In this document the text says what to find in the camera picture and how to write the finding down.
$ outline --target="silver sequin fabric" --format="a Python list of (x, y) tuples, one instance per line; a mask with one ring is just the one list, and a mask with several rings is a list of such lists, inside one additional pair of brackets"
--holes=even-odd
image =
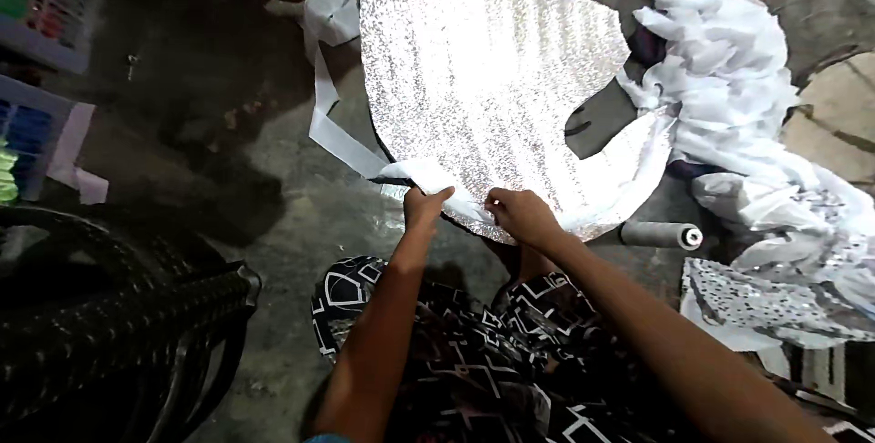
[[(585, 240), (628, 219), (658, 184), (670, 149), (668, 135), (654, 134), (660, 113), (583, 161), (564, 140), (571, 113), (628, 57), (615, 10), (589, 0), (361, 0), (360, 26), (371, 116), (391, 158), (437, 158), (477, 202), (494, 186), (531, 189), (566, 222), (591, 215), (573, 229)], [(654, 152), (655, 177), (629, 188)]]

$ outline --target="dark cloth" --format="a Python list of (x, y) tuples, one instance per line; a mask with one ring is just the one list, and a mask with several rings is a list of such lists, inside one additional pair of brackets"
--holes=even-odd
[[(317, 284), (319, 350), (334, 359), (386, 262), (335, 263)], [(691, 441), (697, 431), (561, 273), (492, 311), (423, 283), (387, 441)]]

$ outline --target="black and white patterned fabric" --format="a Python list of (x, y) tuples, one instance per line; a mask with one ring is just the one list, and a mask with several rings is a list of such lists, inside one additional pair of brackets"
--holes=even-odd
[[(387, 263), (347, 258), (316, 287), (312, 319), (332, 361)], [(492, 307), (423, 283), (386, 441), (697, 441), (698, 431), (561, 273)]]

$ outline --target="white thread spool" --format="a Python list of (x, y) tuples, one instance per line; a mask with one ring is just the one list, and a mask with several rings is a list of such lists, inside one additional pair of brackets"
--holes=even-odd
[(702, 244), (703, 237), (695, 224), (683, 222), (626, 221), (619, 229), (619, 239), (636, 247), (680, 247), (692, 251)]

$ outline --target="glittery fabric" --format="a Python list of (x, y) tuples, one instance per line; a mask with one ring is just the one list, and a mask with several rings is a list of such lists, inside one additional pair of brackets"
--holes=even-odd
[(688, 258), (684, 276), (722, 323), (792, 328), (839, 339), (874, 341), (875, 325), (825, 284), (776, 283), (726, 265)]
[[(662, 175), (669, 140), (654, 133), (654, 113), (615, 137), (614, 150), (584, 161), (565, 144), (568, 117), (628, 57), (618, 14), (602, 4), (361, 0), (361, 39), (371, 115), (389, 155), (437, 158), (478, 202), (493, 186), (531, 189), (591, 239), (627, 219)], [(623, 186), (653, 152), (662, 158), (655, 181), (628, 195)], [(444, 211), (474, 233), (512, 242), (495, 225)]]

